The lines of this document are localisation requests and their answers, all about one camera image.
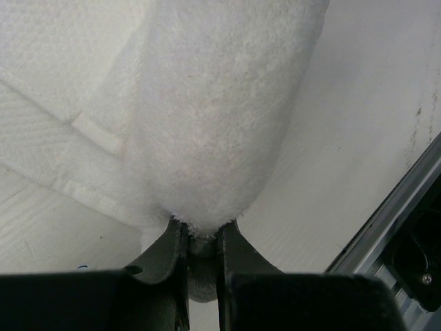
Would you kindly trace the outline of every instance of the fluffy towel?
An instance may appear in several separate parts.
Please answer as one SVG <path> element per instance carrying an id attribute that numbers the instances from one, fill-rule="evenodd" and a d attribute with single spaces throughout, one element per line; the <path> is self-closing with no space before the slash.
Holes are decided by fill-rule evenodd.
<path id="1" fill-rule="evenodd" d="M 200 233 L 270 175 L 328 0 L 15 0 L 0 161 L 119 221 Z"/>

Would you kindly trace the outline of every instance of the white fabric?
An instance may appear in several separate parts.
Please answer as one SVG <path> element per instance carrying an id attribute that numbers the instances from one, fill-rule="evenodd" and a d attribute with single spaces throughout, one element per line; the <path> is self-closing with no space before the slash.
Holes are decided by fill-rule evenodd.
<path id="1" fill-rule="evenodd" d="M 0 161 L 127 224 L 213 232 L 271 173 L 328 1 L 6 2 Z"/>

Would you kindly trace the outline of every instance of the black plastic piece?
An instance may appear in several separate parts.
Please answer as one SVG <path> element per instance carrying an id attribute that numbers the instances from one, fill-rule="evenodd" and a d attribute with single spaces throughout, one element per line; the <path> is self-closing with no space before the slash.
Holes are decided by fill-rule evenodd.
<path id="1" fill-rule="evenodd" d="M 189 330 L 186 252 L 171 220 L 123 270 L 2 276 L 0 330 Z"/>
<path id="2" fill-rule="evenodd" d="M 218 233 L 221 331 L 404 331 L 390 291 L 362 276 L 283 274 L 240 234 Z"/>
<path id="3" fill-rule="evenodd" d="M 382 255 L 406 293 L 430 312 L 441 306 L 441 176 Z"/>
<path id="4" fill-rule="evenodd" d="M 226 288 L 226 331 L 405 331 L 391 293 L 375 279 L 231 274 Z"/>

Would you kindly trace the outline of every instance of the screw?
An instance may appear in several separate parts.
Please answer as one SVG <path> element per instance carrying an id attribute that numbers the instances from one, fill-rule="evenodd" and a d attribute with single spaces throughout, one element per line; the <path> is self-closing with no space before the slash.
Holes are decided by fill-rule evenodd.
<path id="1" fill-rule="evenodd" d="M 425 285 L 432 284 L 433 278 L 431 274 L 424 274 L 422 275 L 422 283 Z"/>

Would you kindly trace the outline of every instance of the gray metal frame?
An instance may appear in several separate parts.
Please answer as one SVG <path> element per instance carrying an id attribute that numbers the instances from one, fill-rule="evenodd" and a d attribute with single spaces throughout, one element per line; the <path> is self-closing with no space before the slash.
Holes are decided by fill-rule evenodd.
<path id="1" fill-rule="evenodd" d="M 379 257 L 391 237 L 440 175 L 441 134 L 327 269 L 327 272 L 332 273 L 370 274 L 381 278 L 395 294 L 404 322 L 412 331 L 422 330 L 431 314 L 407 296 Z"/>

